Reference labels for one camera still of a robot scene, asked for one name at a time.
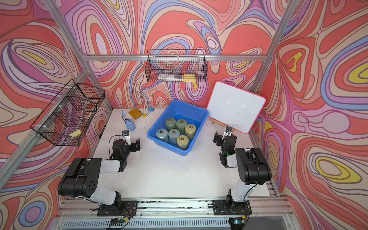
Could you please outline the blue plastic basket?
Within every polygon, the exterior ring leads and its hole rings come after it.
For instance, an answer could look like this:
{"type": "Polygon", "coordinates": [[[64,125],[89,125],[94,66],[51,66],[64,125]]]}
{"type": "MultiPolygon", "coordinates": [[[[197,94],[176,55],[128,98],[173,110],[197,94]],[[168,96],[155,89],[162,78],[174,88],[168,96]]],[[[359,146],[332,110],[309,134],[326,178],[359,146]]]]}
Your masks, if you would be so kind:
{"type": "Polygon", "coordinates": [[[209,116],[208,110],[172,101],[147,132],[157,145],[186,156],[209,116]]]}

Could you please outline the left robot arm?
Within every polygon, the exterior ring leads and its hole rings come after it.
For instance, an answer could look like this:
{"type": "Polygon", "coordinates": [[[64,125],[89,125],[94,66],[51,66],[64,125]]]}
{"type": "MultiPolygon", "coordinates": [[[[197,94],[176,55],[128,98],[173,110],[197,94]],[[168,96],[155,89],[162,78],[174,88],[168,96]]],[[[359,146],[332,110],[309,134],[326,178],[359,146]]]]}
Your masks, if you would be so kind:
{"type": "Polygon", "coordinates": [[[57,191],[61,196],[97,203],[99,207],[95,211],[100,217],[131,218],[136,215],[138,202],[124,201],[118,191],[110,190],[98,181],[102,174],[123,172],[130,153],[140,150],[140,139],[131,144],[126,139],[115,140],[112,150],[109,159],[75,158],[59,182],[57,191]]]}

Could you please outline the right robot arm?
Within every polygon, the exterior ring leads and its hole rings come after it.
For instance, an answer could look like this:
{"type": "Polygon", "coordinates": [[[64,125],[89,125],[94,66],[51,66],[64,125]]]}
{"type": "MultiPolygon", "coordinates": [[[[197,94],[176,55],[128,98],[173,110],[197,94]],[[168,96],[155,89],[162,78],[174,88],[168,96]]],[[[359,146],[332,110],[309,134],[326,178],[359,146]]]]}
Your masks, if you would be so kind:
{"type": "Polygon", "coordinates": [[[231,132],[214,135],[213,142],[221,147],[219,159],[226,168],[237,168],[239,180],[228,191],[224,200],[213,200],[211,207],[216,216],[252,214],[250,194],[272,178],[271,169],[260,148],[236,148],[237,137],[231,132]]]}

